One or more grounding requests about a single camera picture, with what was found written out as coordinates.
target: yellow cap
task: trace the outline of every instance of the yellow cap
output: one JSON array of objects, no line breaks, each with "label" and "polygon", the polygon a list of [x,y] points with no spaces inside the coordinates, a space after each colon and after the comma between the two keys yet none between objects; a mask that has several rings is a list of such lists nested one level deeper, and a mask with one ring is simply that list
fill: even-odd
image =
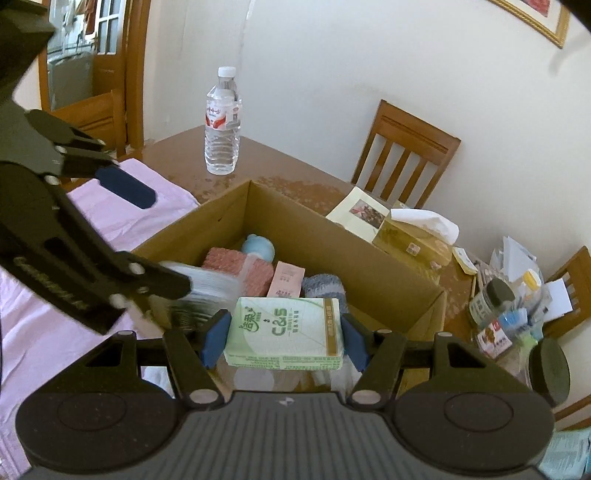
[{"label": "yellow cap", "polygon": [[532,291],[537,291],[542,286],[540,276],[531,268],[523,274],[523,281]]}]

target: table surface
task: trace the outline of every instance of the table surface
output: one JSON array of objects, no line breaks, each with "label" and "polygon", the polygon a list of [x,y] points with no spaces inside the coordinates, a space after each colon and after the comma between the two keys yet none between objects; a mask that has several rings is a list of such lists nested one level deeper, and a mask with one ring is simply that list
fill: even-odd
[{"label": "table surface", "polygon": [[[318,168],[271,147],[242,137],[236,170],[225,176],[210,174],[203,158],[204,126],[148,145],[133,155],[167,180],[191,192],[200,202],[221,195],[230,186],[254,180],[327,215],[353,189],[353,186]],[[452,259],[443,267],[440,285],[447,291],[445,328],[469,340],[466,306],[472,291],[472,278]]]}]

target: green tissue pack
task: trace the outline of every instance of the green tissue pack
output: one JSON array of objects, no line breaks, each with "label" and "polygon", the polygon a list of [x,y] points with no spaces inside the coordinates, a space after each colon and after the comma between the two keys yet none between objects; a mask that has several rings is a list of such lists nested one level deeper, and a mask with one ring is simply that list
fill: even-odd
[{"label": "green tissue pack", "polygon": [[241,297],[224,355],[233,367],[337,370],[343,364],[339,302]]}]

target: pink bed sheet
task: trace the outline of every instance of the pink bed sheet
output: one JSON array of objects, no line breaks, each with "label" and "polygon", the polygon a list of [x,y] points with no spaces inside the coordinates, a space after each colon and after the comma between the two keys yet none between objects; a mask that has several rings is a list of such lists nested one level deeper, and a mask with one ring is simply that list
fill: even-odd
[{"label": "pink bed sheet", "polygon": [[[69,196],[115,250],[132,250],[156,232],[199,206],[186,190],[135,159],[121,168],[158,193],[156,204],[141,210],[91,180]],[[0,314],[4,371],[0,394],[0,477],[16,479],[30,466],[18,442],[14,421],[19,405],[33,391],[77,358],[101,343],[98,335],[37,297],[4,270],[0,270]],[[113,327],[132,329],[139,338],[160,331],[130,310]]]}]

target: blue gripper pad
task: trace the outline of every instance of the blue gripper pad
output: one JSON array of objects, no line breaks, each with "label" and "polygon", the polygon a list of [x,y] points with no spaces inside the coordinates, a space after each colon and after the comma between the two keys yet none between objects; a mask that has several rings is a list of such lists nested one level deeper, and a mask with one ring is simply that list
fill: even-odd
[{"label": "blue gripper pad", "polygon": [[205,368],[215,367],[217,360],[226,348],[232,315],[227,310],[220,310],[209,321],[214,325],[205,333],[205,341],[200,355]]},{"label": "blue gripper pad", "polygon": [[153,189],[119,167],[99,168],[95,178],[99,180],[102,187],[133,203],[136,207],[146,209],[156,203],[156,192]]},{"label": "blue gripper pad", "polygon": [[359,372],[364,372],[371,360],[366,348],[365,338],[347,321],[345,315],[340,316],[340,326],[345,341],[345,354],[349,355]]}]

